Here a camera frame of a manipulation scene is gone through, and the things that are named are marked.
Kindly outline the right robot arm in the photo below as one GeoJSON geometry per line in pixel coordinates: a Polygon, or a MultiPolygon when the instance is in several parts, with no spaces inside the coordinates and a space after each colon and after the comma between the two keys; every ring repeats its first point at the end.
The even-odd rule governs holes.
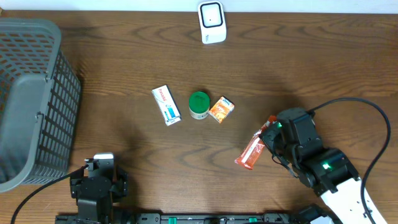
{"type": "Polygon", "coordinates": [[[341,223],[385,223],[364,179],[339,149],[325,147],[313,121],[314,112],[292,108],[260,134],[273,157],[311,188],[341,223]]]}

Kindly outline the white Panadol box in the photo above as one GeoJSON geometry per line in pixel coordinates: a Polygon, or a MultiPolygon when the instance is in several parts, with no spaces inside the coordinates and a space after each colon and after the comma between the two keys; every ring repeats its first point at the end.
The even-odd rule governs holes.
{"type": "Polygon", "coordinates": [[[167,85],[153,89],[152,94],[158,104],[160,112],[162,113],[167,126],[182,120],[181,114],[167,85]]]}

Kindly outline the small orange box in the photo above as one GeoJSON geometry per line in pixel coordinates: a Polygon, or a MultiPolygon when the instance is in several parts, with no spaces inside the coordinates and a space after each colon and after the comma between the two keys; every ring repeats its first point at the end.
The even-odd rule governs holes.
{"type": "Polygon", "coordinates": [[[222,96],[209,110],[209,115],[212,116],[217,122],[222,123],[234,110],[234,108],[234,103],[222,96]]]}

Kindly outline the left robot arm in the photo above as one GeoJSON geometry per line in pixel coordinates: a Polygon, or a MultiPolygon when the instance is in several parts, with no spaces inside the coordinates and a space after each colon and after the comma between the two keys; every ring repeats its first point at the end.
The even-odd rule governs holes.
{"type": "Polygon", "coordinates": [[[88,175],[78,171],[70,177],[70,192],[78,206],[78,223],[112,223],[113,203],[127,195],[127,172],[113,158],[86,160],[88,175]]]}

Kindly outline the orange Topps candy bar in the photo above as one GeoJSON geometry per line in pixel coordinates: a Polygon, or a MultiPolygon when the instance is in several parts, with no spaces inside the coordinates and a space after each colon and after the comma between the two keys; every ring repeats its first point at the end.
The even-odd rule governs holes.
{"type": "Polygon", "coordinates": [[[268,120],[262,125],[262,127],[256,131],[250,140],[249,144],[245,147],[244,151],[240,156],[235,159],[235,163],[242,167],[253,170],[253,167],[265,148],[264,142],[260,139],[259,135],[263,133],[270,125],[277,121],[277,117],[274,115],[269,116],[268,120]]]}

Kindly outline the green lid jar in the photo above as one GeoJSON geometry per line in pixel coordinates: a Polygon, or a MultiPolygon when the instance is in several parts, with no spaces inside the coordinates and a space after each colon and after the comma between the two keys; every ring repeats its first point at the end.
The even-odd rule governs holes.
{"type": "Polygon", "coordinates": [[[210,110],[210,97],[202,91],[191,94],[188,102],[190,115],[194,119],[204,119],[210,110]]]}

